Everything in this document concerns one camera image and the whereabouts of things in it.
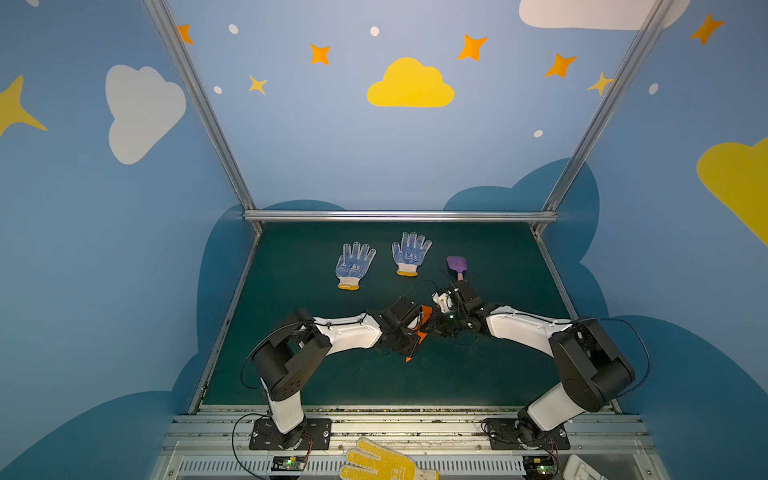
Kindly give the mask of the orange square paper sheet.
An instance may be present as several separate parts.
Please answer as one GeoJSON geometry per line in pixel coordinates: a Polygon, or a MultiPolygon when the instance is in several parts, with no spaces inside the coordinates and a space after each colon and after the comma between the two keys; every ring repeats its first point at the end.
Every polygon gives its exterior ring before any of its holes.
{"type": "Polygon", "coordinates": [[[422,343],[426,339],[428,335],[427,323],[430,319],[432,311],[433,309],[431,307],[422,305],[420,307],[417,317],[407,325],[407,329],[409,330],[410,333],[413,333],[416,335],[417,340],[415,344],[412,346],[410,352],[406,355],[406,362],[410,362],[413,359],[418,348],[422,345],[422,343]]]}

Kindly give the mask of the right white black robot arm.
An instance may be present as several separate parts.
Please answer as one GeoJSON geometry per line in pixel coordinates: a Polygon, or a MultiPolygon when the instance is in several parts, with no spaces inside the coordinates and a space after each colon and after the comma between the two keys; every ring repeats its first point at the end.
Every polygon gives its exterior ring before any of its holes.
{"type": "Polygon", "coordinates": [[[559,382],[518,413],[509,427],[486,432],[491,440],[537,449],[551,446],[563,425],[597,412],[636,379],[629,360],[597,319],[566,321],[487,304],[466,280],[432,295],[437,310],[424,330],[440,336],[472,331],[550,356],[559,382]]]}

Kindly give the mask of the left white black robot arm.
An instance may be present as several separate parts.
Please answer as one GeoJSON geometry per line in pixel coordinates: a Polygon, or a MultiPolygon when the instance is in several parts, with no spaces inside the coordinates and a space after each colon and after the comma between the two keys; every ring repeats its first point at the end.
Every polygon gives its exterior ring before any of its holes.
{"type": "Polygon", "coordinates": [[[253,430],[253,450],[292,450],[313,440],[314,427],[301,403],[301,390],[326,357],[349,350],[384,347],[414,357],[426,337],[432,309],[405,297],[380,312],[322,318],[295,311],[261,340],[242,367],[258,375],[268,413],[253,430]]]}

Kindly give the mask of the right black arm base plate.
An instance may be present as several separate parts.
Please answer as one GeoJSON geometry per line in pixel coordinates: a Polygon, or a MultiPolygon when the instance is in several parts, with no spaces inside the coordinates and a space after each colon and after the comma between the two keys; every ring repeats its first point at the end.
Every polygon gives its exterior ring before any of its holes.
{"type": "Polygon", "coordinates": [[[486,418],[481,430],[493,450],[568,450],[571,447],[562,425],[543,431],[531,421],[517,418],[486,418]]]}

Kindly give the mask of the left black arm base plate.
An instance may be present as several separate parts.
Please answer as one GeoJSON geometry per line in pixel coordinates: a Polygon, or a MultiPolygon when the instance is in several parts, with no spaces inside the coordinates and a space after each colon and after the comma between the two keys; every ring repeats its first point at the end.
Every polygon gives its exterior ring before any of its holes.
{"type": "Polygon", "coordinates": [[[287,433],[281,433],[270,418],[259,418],[252,429],[248,448],[267,450],[328,450],[332,421],[329,418],[304,419],[287,433]]]}

